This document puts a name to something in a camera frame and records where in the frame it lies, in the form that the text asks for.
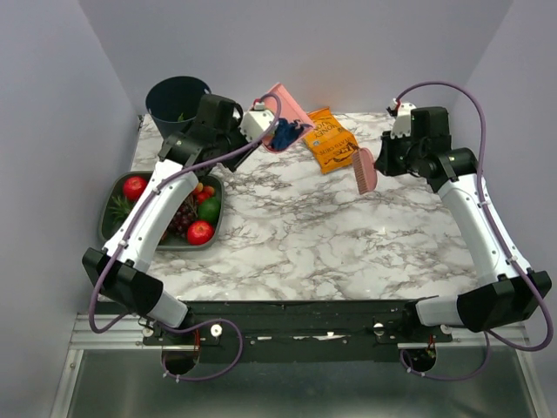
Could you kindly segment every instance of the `blue object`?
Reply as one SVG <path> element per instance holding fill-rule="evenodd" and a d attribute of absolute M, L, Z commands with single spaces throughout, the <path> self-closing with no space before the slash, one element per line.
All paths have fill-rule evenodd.
<path fill-rule="evenodd" d="M 277 129 L 271 140 L 271 148 L 274 151 L 283 151 L 292 145 L 302 134 L 308 124 L 301 124 L 298 119 L 288 122 L 285 118 L 278 119 Z"/>

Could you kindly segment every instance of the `dark bucket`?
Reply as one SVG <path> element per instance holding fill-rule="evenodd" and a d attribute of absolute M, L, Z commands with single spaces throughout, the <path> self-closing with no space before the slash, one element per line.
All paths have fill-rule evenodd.
<path fill-rule="evenodd" d="M 149 91 L 145 106 L 158 131 L 166 139 L 195 118 L 199 101 L 207 93 L 211 93 L 211 89 L 198 78 L 167 78 Z"/>

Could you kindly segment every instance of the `red tomato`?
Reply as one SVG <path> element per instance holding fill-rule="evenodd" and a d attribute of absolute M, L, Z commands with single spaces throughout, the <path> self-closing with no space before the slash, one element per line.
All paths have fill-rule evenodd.
<path fill-rule="evenodd" d="M 198 194 L 197 198 L 198 205 L 201 205 L 203 202 L 205 202 L 206 199 L 210 198 L 210 196 L 205 192 L 201 192 L 200 194 Z"/>
<path fill-rule="evenodd" d="M 193 192 L 191 192 L 191 194 L 193 194 L 194 196 L 197 196 L 202 191 L 203 191 L 203 183 L 198 183 L 198 185 L 195 186 L 195 189 L 193 189 Z"/>
<path fill-rule="evenodd" d="M 210 197 L 213 197 L 215 195 L 215 188 L 211 185 L 206 185 L 203 188 L 203 193 L 207 193 Z"/>

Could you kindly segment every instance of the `grapes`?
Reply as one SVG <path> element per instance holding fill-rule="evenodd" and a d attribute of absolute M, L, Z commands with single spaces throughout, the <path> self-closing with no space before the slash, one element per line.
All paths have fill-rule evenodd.
<path fill-rule="evenodd" d="M 194 199 L 188 199 L 180 205 L 166 228 L 167 231 L 183 239 L 187 238 L 188 228 L 197 219 L 195 208 L 192 207 L 195 205 Z"/>

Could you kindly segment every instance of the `gray floor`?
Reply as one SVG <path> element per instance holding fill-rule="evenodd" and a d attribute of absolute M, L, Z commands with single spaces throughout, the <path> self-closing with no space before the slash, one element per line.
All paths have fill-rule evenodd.
<path fill-rule="evenodd" d="M 481 347 L 447 347 L 436 374 L 465 374 Z M 536 416 L 516 353 L 496 347 L 487 370 L 458 383 L 427 381 L 400 364 L 240 364 L 205 383 L 163 379 L 157 351 L 85 352 L 70 416 L 527 418 Z M 218 366 L 198 366 L 209 374 Z"/>

